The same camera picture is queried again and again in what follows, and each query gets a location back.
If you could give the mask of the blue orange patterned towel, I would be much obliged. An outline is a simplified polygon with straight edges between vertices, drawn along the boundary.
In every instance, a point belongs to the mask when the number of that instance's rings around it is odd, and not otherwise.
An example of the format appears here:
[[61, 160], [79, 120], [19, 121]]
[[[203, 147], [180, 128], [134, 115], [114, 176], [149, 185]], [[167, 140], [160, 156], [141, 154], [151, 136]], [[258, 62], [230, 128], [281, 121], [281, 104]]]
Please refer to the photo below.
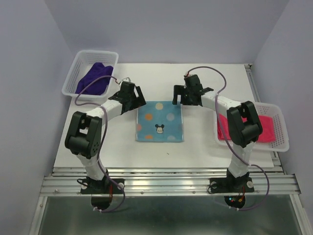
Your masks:
[[136, 117], [136, 141], [183, 142], [183, 117], [180, 104], [147, 101]]

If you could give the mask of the purple towel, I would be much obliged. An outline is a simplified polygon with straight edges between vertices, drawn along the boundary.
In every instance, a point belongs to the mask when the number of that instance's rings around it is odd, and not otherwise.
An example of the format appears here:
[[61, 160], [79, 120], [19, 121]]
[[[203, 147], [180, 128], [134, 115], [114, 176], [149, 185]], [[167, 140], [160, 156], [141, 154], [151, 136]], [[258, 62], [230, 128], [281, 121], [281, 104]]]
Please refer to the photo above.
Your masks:
[[104, 66], [102, 63], [93, 64], [86, 75], [78, 82], [75, 93], [79, 94], [85, 87], [87, 87], [97, 78], [107, 76], [96, 81], [83, 92], [83, 94], [87, 95], [102, 95], [110, 83], [111, 78], [109, 76], [112, 75], [112, 72], [112, 66]]

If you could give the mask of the pink towel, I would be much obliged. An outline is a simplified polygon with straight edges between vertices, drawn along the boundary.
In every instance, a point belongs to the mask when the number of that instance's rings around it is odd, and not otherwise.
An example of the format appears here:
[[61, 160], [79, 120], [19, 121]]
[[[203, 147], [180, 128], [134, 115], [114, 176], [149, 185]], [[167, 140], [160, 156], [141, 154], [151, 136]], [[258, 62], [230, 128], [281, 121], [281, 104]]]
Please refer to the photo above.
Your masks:
[[[222, 122], [222, 127], [225, 131], [225, 136], [226, 136], [227, 140], [230, 141], [231, 138], [229, 135], [227, 118], [221, 114], [219, 114], [219, 117], [220, 117], [220, 120]], [[269, 142], [275, 141], [276, 137], [275, 137], [275, 132], [274, 132], [273, 119], [271, 117], [267, 117], [267, 116], [259, 116], [259, 119], [260, 119], [260, 122], [261, 122], [261, 125], [263, 128], [263, 132], [259, 136], [257, 141], [261, 142], [261, 143], [269, 143]]]

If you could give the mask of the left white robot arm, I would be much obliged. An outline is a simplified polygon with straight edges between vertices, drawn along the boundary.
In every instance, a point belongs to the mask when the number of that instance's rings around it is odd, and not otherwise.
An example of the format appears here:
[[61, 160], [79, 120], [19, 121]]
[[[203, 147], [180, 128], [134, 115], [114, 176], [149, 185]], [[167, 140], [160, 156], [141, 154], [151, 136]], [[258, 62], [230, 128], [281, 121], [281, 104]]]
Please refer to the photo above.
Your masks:
[[78, 179], [82, 194], [108, 193], [111, 185], [117, 182], [109, 177], [100, 160], [100, 151], [108, 129], [108, 122], [126, 112], [146, 105], [141, 88], [132, 82], [121, 83], [120, 90], [103, 104], [86, 102], [81, 105], [94, 105], [84, 113], [76, 111], [71, 118], [65, 139], [65, 147], [80, 160], [87, 176]]

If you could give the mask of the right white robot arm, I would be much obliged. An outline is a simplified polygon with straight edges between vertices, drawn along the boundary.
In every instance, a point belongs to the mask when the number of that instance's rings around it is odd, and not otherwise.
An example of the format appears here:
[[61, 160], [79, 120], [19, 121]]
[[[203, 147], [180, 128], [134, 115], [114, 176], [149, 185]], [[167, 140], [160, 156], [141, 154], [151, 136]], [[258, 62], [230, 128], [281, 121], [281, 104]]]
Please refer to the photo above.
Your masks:
[[176, 105], [201, 106], [216, 112], [227, 119], [228, 129], [222, 134], [229, 134], [226, 144], [232, 152], [231, 163], [224, 178], [211, 178], [208, 192], [237, 193], [242, 189], [253, 192], [252, 179], [249, 176], [249, 159], [252, 149], [263, 132], [254, 103], [238, 102], [224, 96], [212, 88], [204, 88], [197, 75], [184, 78], [184, 85], [175, 85], [172, 103]]

